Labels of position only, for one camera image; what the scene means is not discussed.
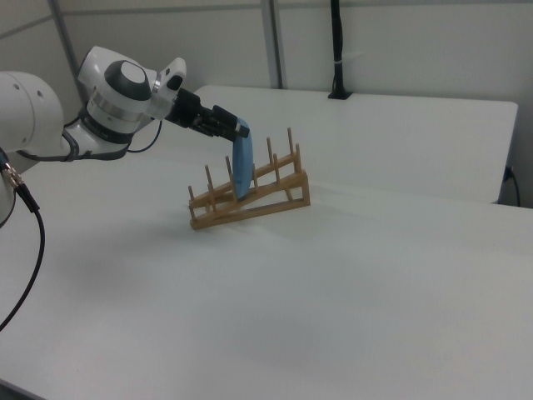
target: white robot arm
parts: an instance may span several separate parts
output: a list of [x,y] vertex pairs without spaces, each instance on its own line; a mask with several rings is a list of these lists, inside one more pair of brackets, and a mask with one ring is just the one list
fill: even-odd
[[[61,103],[42,79],[0,72],[0,149],[34,162],[118,159],[127,153],[146,116],[232,142],[237,136],[246,138],[249,129],[236,116],[218,106],[202,107],[198,96],[181,88],[186,73],[181,58],[156,72],[94,47],[77,77],[91,97],[77,120],[63,126]],[[6,167],[0,169],[1,227],[11,211],[13,192]]]

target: blue object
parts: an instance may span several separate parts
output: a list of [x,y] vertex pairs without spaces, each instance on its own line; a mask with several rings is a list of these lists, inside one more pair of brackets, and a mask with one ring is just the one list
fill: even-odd
[[[238,120],[243,127],[250,128],[246,121],[240,118]],[[237,198],[241,200],[248,194],[253,179],[252,132],[248,137],[237,136],[233,142],[232,168]]]

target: white table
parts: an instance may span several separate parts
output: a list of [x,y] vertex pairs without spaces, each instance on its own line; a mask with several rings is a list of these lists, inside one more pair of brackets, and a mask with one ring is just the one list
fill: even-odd
[[[58,400],[533,393],[531,210],[310,172],[311,207],[194,232],[187,185],[205,187],[203,163],[221,183],[229,150],[166,125],[148,153],[25,173],[47,250],[0,335],[3,380]],[[19,206],[0,230],[0,315],[36,252]]]

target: white wall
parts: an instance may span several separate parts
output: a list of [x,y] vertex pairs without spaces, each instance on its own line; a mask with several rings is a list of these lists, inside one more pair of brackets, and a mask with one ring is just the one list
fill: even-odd
[[0,0],[0,71],[39,76],[57,93],[66,119],[81,102],[48,3]]
[[211,83],[271,87],[259,0],[62,0],[60,8],[77,60],[98,45],[161,70],[187,62],[183,87]]
[[[287,88],[331,90],[329,2],[279,3]],[[363,54],[345,65],[346,88],[518,103],[509,164],[533,207],[533,4],[351,4],[341,7],[344,52]],[[510,184],[503,199],[514,204]]]

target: table surface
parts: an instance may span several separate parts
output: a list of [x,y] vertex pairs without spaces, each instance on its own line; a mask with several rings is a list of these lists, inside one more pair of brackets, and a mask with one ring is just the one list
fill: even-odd
[[[165,124],[149,152],[27,171],[47,249],[0,377],[53,399],[531,396],[531,210],[310,173],[310,207],[195,232],[187,185],[204,163],[224,182],[230,150]],[[19,204],[0,315],[37,245]]]
[[316,180],[482,203],[500,195],[517,111],[512,102],[370,94],[342,101],[246,87],[197,94],[246,119],[256,146],[291,127]]

